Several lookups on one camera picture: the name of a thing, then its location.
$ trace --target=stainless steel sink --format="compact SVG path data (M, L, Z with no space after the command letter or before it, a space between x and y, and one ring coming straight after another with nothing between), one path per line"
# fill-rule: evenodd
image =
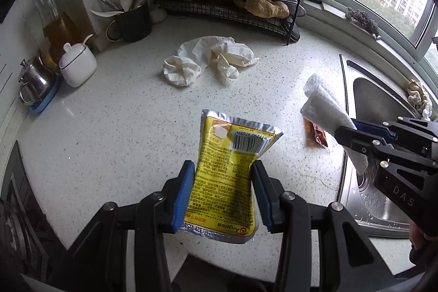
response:
M381 124L398 116L418 117L404 90L368 62L341 55L345 101L351 118ZM405 238L410 219L373 186L374 173L357 174L345 155L338 200L347 207L368 235Z

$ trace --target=sink drain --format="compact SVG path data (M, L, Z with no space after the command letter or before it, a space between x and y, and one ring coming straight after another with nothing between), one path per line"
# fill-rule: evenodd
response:
M356 176L358 177L358 187L360 192L365 191L370 183L370 172L368 170L369 167L361 174L356 173Z

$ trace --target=small metal teapot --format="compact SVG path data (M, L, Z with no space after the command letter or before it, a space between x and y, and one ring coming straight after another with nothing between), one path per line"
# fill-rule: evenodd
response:
M32 105L45 98L55 84L56 75L50 72L41 61L40 52L28 63L20 63L23 68L19 75L21 82L18 96L24 105Z

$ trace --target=blue tray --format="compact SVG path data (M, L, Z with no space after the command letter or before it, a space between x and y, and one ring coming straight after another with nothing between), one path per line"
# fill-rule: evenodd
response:
M56 92L59 89L60 83L61 83L61 76L56 76L55 84L53 85L50 92L45 96L45 98L41 102L31 105L29 107L29 111L31 113L41 113L44 110L44 108L47 107L47 105L50 103L52 98L55 96Z

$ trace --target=foil packet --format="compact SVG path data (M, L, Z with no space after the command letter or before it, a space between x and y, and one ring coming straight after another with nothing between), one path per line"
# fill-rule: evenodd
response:
M204 109L199 160L182 230L243 244L257 230L250 168L283 132Z

